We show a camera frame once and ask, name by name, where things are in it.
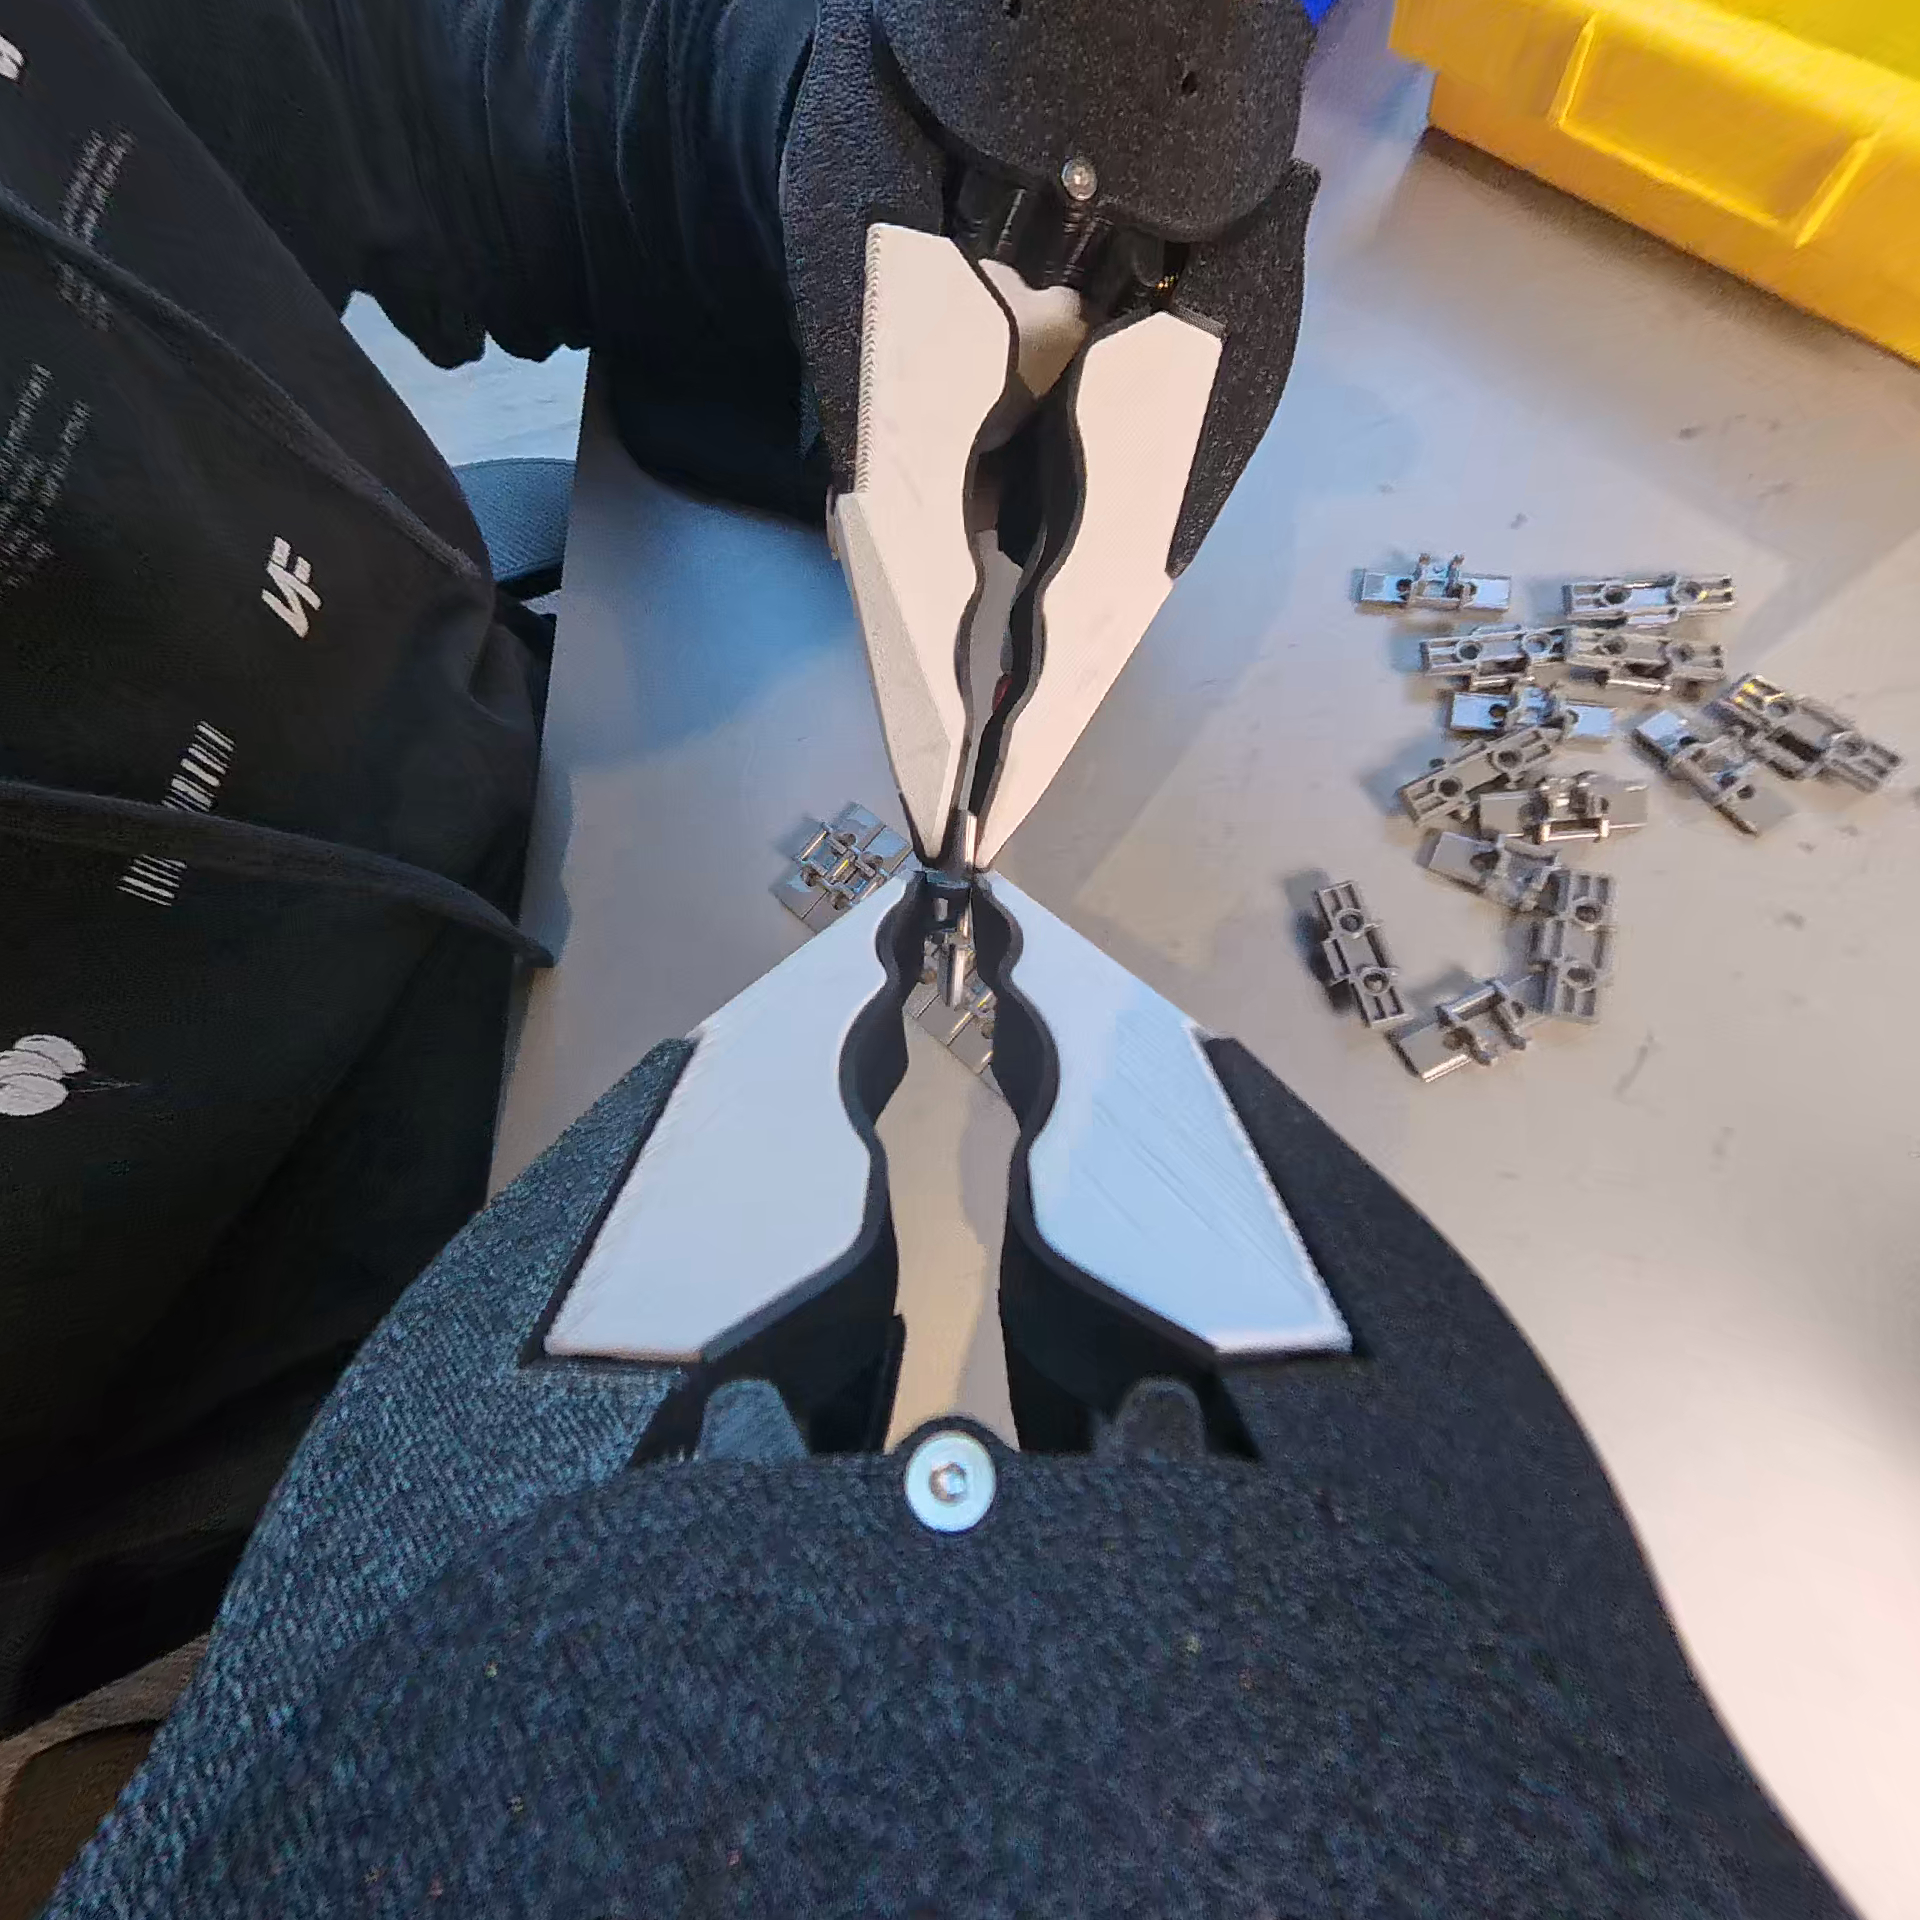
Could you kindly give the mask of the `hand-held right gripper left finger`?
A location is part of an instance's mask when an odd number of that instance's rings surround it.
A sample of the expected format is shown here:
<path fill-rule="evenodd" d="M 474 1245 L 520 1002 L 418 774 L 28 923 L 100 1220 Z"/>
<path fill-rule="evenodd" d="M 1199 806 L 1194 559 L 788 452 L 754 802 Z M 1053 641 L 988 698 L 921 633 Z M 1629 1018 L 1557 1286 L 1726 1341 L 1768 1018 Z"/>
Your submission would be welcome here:
<path fill-rule="evenodd" d="M 867 1211 L 871 1148 L 841 1094 L 888 985 L 893 874 L 715 1009 L 544 1327 L 549 1356 L 717 1361 L 796 1304 Z"/>

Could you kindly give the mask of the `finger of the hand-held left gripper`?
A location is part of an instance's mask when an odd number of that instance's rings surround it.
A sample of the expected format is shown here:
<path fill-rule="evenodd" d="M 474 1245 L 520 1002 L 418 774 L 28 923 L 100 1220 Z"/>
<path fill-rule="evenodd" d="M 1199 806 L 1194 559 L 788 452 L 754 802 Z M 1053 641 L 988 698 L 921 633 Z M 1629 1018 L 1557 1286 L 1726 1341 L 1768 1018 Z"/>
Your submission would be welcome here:
<path fill-rule="evenodd" d="M 980 592 L 967 500 L 978 441 L 1013 387 L 1007 301 L 941 232 L 871 224 L 859 319 L 852 487 L 831 534 L 910 839 L 943 858 L 971 707 L 961 639 Z"/>
<path fill-rule="evenodd" d="M 1161 613 L 1222 335 L 1166 309 L 1095 331 L 1042 420 L 1043 534 L 1013 599 L 973 863 L 991 868 Z"/>

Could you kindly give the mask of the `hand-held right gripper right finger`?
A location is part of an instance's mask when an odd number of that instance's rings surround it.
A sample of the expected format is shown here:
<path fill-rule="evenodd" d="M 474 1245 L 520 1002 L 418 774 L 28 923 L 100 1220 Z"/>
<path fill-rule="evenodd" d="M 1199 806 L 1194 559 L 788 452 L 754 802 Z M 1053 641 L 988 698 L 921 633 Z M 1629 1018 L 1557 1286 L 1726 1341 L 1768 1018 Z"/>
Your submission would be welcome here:
<path fill-rule="evenodd" d="M 980 879 L 988 915 L 1011 935 L 991 1069 L 1038 1250 L 1204 1356 L 1346 1355 L 1194 1018 L 1003 879 Z"/>

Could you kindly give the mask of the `grey plastic track link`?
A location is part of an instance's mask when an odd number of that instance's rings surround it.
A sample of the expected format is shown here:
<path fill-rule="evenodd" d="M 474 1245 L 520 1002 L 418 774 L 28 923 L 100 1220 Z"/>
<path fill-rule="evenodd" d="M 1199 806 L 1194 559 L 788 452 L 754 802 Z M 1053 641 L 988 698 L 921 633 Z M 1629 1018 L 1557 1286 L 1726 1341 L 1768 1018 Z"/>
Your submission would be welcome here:
<path fill-rule="evenodd" d="M 961 873 L 928 874 L 931 923 L 925 935 L 918 1022 L 950 1045 L 978 1002 L 978 959 L 971 945 L 971 879 Z"/>

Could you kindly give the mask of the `pile of grey track links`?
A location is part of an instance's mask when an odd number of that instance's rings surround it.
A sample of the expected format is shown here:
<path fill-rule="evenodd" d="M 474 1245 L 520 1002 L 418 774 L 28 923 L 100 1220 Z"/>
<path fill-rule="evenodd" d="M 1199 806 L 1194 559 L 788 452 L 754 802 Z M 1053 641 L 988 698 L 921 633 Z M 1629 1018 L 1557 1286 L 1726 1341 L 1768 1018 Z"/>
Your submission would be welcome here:
<path fill-rule="evenodd" d="M 1409 996 L 1357 882 L 1314 893 L 1314 971 L 1399 1069 L 1446 1082 L 1523 1055 L 1549 1027 L 1594 1027 L 1619 974 L 1611 846 L 1652 824 L 1669 788 L 1746 843 L 1792 817 L 1792 788 L 1878 798 L 1905 767 L 1834 702 L 1734 670 L 1726 570 L 1587 571 L 1549 606 L 1459 551 L 1352 574 L 1365 614 L 1409 628 L 1438 746 L 1390 807 L 1424 874 L 1494 910 L 1506 971 Z"/>

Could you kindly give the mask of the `yellow plastic bin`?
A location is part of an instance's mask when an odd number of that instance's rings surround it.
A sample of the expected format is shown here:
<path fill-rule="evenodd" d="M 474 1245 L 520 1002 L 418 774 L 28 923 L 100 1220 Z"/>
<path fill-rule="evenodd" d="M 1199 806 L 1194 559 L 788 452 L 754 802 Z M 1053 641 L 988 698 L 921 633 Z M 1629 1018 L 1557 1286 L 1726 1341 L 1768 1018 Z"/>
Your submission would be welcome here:
<path fill-rule="evenodd" d="M 1396 3 L 1430 122 L 1917 364 L 1917 3 Z"/>

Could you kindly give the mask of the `person's left forearm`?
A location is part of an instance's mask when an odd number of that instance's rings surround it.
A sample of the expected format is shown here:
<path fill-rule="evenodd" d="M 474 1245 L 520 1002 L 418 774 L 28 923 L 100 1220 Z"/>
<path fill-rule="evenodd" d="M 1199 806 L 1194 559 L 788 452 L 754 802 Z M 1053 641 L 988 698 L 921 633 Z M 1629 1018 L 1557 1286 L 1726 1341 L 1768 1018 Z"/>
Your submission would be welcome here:
<path fill-rule="evenodd" d="M 779 169 L 816 3 L 100 3 L 333 306 L 611 369 L 659 479 L 818 518 Z"/>

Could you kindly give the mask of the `grey desk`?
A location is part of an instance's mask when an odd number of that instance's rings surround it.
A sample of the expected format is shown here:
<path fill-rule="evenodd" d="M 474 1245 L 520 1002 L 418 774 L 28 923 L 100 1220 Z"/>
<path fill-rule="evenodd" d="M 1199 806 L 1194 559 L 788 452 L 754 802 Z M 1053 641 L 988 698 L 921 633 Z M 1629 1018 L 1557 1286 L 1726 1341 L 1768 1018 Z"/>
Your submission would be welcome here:
<path fill-rule="evenodd" d="M 1866 1916 L 1917 1916 L 1917 369 L 1563 194 L 1318 110 L 1299 348 L 1201 559 L 1003 873 L 1240 1038 L 1476 1263 L 1598 1439 L 1691 1657 Z M 452 462 L 575 452 L 492 1185 L 796 943 L 809 817 L 890 795 L 818 532 L 643 477 L 603 366 L 425 369 L 348 330 Z M 1515 574 L 1734 574 L 1734 664 L 1905 756 L 1746 839 L 1673 781 L 1614 850 L 1616 999 L 1414 1082 L 1312 974 L 1357 882 L 1409 990 L 1501 923 L 1393 807 L 1438 756 L 1409 635 L 1352 606 L 1419 548 Z"/>

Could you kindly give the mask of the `person's black hooded sweater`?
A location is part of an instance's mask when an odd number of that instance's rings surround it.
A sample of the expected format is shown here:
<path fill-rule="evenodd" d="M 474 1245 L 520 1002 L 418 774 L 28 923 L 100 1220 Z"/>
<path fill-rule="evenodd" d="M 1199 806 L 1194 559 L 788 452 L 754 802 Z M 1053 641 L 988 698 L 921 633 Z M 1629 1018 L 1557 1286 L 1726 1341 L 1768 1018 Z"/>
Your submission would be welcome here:
<path fill-rule="evenodd" d="M 541 661 L 248 183 L 319 30 L 2 3 L 2 1733 L 191 1641 L 481 1198 Z"/>

